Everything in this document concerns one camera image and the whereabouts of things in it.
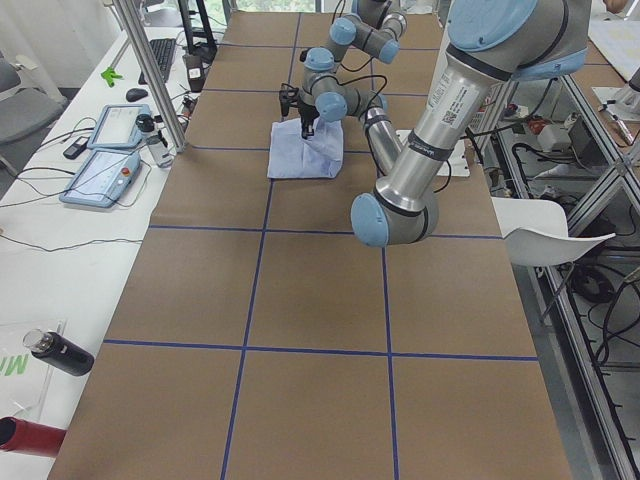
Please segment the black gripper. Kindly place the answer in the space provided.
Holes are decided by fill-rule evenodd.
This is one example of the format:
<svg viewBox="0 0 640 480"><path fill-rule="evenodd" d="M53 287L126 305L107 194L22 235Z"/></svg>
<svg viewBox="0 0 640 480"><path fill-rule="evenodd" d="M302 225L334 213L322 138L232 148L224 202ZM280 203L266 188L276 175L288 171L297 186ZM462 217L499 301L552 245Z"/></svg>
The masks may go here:
<svg viewBox="0 0 640 480"><path fill-rule="evenodd" d="M303 100L298 100L298 111L301 118L301 135L304 139L315 135L315 119L318 117L318 111L314 104L307 104Z"/></svg>

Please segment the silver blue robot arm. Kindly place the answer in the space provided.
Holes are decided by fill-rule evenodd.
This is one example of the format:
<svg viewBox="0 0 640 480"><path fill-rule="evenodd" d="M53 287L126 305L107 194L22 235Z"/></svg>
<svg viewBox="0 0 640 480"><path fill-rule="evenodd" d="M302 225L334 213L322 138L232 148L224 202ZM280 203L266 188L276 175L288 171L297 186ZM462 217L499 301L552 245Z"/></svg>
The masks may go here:
<svg viewBox="0 0 640 480"><path fill-rule="evenodd" d="M407 20L399 1L353 1L351 11L332 22L325 47L335 64L342 62L350 47L390 64L406 31Z"/></svg>
<svg viewBox="0 0 640 480"><path fill-rule="evenodd" d="M451 156L490 89L509 80L557 78L579 70L587 54L588 1L455 1L447 16L446 67L424 113L400 141L380 94L339 82L336 72L355 47L389 64L407 20L396 1L357 1L331 25L324 46L307 50L296 101L303 137L316 118L361 121L382 175L356 197L351 225L372 247L419 242L435 229L431 183Z"/></svg>

